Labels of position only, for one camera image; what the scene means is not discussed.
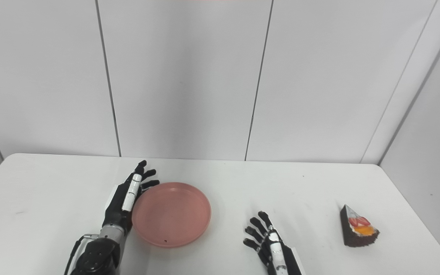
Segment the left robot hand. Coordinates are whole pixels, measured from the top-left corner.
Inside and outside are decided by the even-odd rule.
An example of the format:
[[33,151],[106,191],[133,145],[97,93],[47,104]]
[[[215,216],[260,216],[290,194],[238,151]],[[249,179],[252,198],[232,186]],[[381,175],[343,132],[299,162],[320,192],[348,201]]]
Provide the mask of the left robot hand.
[[155,169],[146,171],[146,165],[146,160],[139,162],[126,181],[117,186],[115,194],[105,210],[102,226],[118,226],[125,233],[130,231],[132,227],[132,210],[138,198],[150,188],[160,184],[159,180],[144,182],[145,179],[157,173]]

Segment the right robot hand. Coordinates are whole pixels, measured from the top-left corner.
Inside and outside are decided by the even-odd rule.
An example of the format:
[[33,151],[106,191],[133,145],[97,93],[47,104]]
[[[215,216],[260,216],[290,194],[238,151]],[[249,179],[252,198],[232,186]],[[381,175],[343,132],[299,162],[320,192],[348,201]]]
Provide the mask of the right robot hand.
[[243,244],[256,252],[267,274],[302,275],[293,250],[283,242],[269,215],[259,211],[249,222],[250,225],[244,231],[253,239],[246,238]]

